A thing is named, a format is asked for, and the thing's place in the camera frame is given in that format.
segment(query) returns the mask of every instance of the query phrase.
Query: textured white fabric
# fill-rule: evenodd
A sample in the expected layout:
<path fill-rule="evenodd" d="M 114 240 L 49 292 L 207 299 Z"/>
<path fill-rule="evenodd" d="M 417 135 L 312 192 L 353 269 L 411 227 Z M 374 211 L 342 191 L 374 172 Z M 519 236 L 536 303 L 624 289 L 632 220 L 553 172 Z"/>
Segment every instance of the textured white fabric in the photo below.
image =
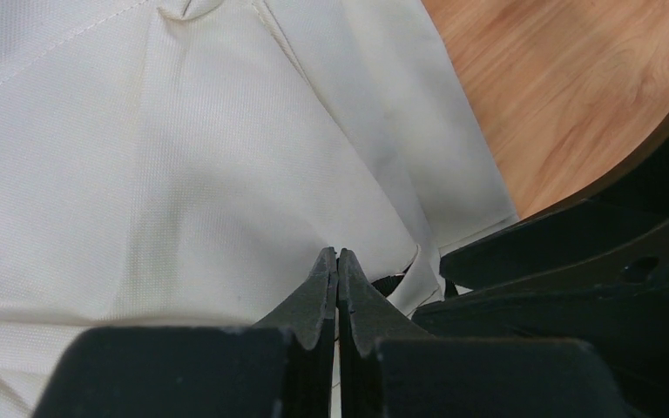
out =
<path fill-rule="evenodd" d="M 0 1 L 0 417 L 87 327 L 253 323 L 324 246 L 410 314 L 515 218 L 418 0 Z"/>

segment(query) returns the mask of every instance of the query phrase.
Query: screw hole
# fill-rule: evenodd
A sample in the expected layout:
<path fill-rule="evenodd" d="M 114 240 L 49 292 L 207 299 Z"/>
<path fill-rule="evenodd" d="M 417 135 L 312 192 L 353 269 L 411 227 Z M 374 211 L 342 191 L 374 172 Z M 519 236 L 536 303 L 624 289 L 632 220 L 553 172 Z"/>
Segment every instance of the screw hole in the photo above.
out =
<path fill-rule="evenodd" d="M 644 283 L 650 278 L 650 273 L 658 266 L 660 259 L 651 255 L 634 260 L 622 270 L 621 278 L 624 283 Z"/>

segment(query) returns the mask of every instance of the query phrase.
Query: wood grain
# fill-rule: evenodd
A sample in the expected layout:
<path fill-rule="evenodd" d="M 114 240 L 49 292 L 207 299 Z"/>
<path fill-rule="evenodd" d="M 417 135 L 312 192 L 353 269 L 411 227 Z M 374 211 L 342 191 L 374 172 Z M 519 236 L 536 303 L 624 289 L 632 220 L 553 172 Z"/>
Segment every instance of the wood grain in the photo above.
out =
<path fill-rule="evenodd" d="M 669 111 L 669 0 L 423 0 L 521 216 L 609 171 Z"/>

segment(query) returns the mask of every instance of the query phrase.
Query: wooden surface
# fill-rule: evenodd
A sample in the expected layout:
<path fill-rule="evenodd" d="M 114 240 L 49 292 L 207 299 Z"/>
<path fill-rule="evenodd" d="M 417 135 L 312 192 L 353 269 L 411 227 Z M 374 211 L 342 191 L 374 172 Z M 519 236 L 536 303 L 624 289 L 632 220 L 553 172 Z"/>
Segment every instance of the wooden surface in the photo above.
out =
<path fill-rule="evenodd" d="M 423 0 L 523 217 L 669 111 L 669 0 Z"/>

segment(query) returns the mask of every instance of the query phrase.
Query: white fabric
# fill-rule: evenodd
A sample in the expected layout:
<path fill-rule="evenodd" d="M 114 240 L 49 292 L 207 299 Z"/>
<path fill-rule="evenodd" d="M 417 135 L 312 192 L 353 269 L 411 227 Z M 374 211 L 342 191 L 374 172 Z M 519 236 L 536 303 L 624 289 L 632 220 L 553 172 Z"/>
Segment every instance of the white fabric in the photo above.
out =
<path fill-rule="evenodd" d="M 410 314 L 515 218 L 418 0 L 0 0 L 0 417 L 87 327 L 251 324 L 324 246 Z"/>

